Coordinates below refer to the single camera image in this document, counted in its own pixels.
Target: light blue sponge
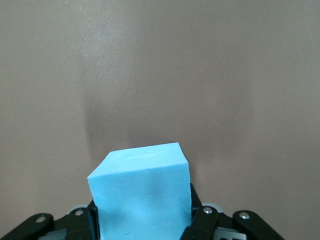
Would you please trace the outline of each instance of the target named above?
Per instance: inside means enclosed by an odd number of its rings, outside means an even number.
[[[112,151],[87,179],[102,240],[178,240],[191,224],[179,143]]]

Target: plain wall surface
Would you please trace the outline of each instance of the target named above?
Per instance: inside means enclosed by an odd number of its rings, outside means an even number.
[[[0,236],[179,142],[203,202],[320,236],[320,2],[0,1]]]

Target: metal screw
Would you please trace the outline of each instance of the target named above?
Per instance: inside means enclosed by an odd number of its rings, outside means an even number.
[[[35,220],[35,222],[36,222],[37,224],[39,224],[39,223],[42,223],[44,220],[46,220],[46,217],[45,217],[45,216],[41,216],[41,217],[38,217],[38,218]]]
[[[76,211],[76,212],[74,213],[74,215],[80,216],[80,215],[83,214],[83,213],[84,213],[84,211],[78,210],[78,211]]]
[[[249,214],[246,213],[246,212],[244,212],[244,211],[240,212],[240,213],[239,213],[239,216],[240,216],[240,218],[242,218],[242,219],[244,219],[244,220],[247,220],[247,219],[250,218]]]
[[[203,211],[206,213],[206,214],[212,214],[212,209],[208,206],[206,206]]]

